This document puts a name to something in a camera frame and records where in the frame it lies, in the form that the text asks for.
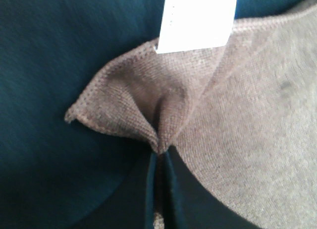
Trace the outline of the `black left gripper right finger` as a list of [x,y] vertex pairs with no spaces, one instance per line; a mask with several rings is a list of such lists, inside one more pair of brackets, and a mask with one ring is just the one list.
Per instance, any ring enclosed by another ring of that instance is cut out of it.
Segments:
[[166,229],[258,229],[209,193],[176,147],[163,154],[163,218]]

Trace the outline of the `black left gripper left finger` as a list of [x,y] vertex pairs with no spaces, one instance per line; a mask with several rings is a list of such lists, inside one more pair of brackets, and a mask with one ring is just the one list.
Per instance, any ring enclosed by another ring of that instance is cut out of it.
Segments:
[[157,155],[151,153],[146,174],[144,228],[153,229],[155,220],[155,174]]

